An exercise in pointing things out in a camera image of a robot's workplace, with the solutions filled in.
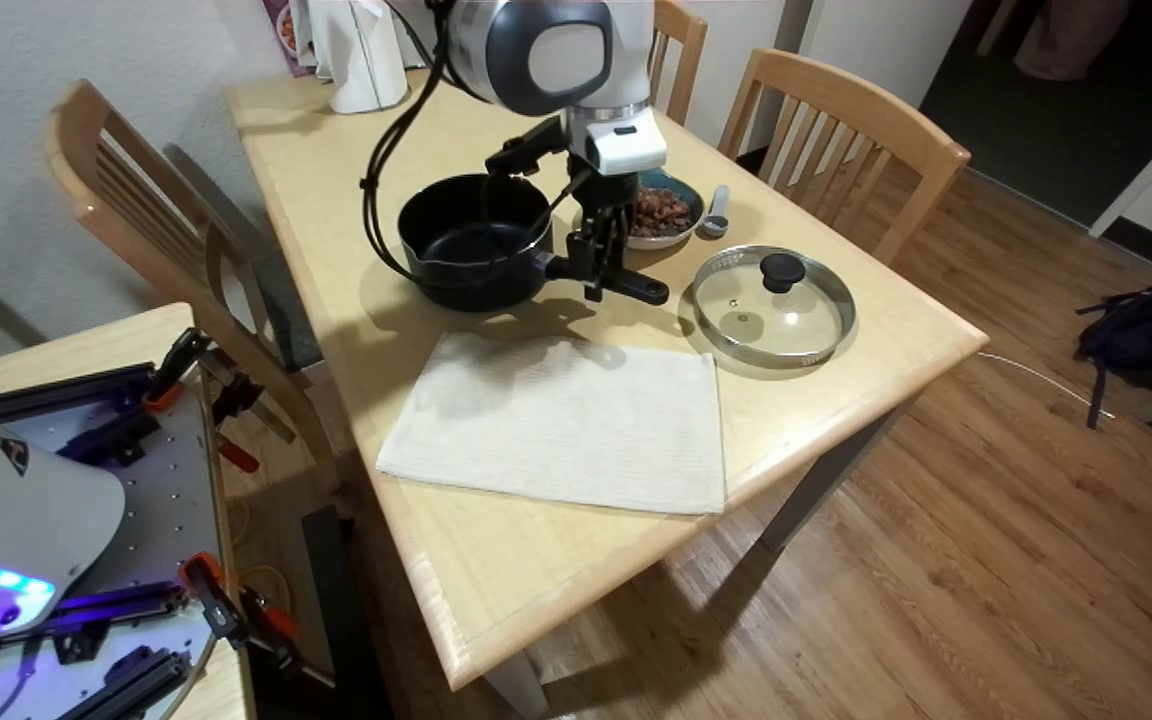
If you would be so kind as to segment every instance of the doorway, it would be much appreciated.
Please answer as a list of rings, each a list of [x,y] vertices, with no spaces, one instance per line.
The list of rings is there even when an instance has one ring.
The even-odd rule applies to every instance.
[[[972,168],[1092,224],[1152,160],[1152,0],[1136,0],[1084,80],[1032,80],[1016,68],[1044,0],[1020,0],[988,56],[976,44],[996,0],[976,0],[924,112],[972,148]]]

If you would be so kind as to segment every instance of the glass lid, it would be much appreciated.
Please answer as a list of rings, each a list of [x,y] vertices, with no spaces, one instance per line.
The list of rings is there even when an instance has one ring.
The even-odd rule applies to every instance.
[[[760,244],[712,256],[684,300],[708,344],[764,368],[824,364],[856,324],[852,292],[836,272]]]

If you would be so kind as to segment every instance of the wooden table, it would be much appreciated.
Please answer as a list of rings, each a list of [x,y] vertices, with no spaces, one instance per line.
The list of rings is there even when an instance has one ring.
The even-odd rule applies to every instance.
[[[448,328],[532,324],[592,344],[700,352],[664,308],[608,296],[580,304],[576,284],[548,284],[516,316],[468,320],[432,308],[380,268],[360,228],[360,176],[396,112],[332,116],[316,80],[264,80],[232,92],[292,280],[324,344],[336,392],[364,452],[372,492],[416,588],[452,688],[500,668],[532,640],[664,560],[708,520],[572,508],[460,488],[392,480],[376,452],[404,408],[428,348]],[[536,120],[440,88],[384,176],[384,228],[396,248],[396,212],[440,176],[480,172],[500,140]],[[720,244],[692,240],[644,268],[680,292],[700,260],[732,244],[784,244],[824,260],[856,292],[856,336],[816,372],[780,380],[720,372],[728,508],[784,488],[816,456],[868,428],[940,372],[972,356],[984,336],[932,296],[852,248],[844,236],[728,164],[684,128],[664,124],[668,172],[700,192],[732,184],[732,228]],[[564,160],[544,160],[536,184],[556,196]],[[564,240],[576,204],[560,204]]]
[[[164,304],[104,328],[60,336],[12,356],[0,356],[0,392],[92,376],[104,368],[156,364],[192,324],[188,304]],[[248,680],[232,644],[212,644],[204,672],[180,700],[176,716],[244,720]]]

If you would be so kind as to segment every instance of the chair backrest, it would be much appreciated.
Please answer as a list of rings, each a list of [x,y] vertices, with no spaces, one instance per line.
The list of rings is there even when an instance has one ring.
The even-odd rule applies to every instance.
[[[852,72],[756,48],[720,152],[752,152],[752,128],[768,116],[776,120],[760,176],[880,260],[904,248],[972,160],[900,96]]]
[[[280,404],[324,488],[336,488],[332,444],[316,408],[272,344],[224,300],[228,272],[236,272],[252,324],[264,324],[252,252],[224,232],[220,212],[92,84],[76,84],[52,108],[48,168],[72,216],[104,248],[124,256],[164,300],[192,304],[196,324],[224,356]]]
[[[696,68],[700,68],[700,52],[704,52],[704,28],[708,24],[692,12],[684,12],[676,0],[656,0],[656,32],[652,32],[648,72],[652,72],[652,96],[668,100],[664,112],[676,124],[688,124],[692,84],[696,84]]]

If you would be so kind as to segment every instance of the lid handle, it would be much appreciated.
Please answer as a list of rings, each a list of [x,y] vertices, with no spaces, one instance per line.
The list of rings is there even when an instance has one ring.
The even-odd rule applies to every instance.
[[[760,260],[764,272],[764,288],[784,296],[792,284],[800,284],[808,276],[804,260],[796,252],[768,252]]]

